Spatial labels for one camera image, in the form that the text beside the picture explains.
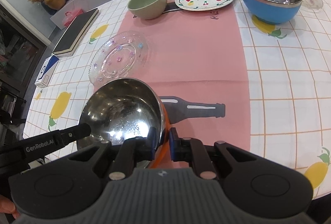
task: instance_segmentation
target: book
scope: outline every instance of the book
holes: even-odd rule
[[[53,50],[58,58],[72,56],[90,26],[97,18],[95,8],[74,18]]]

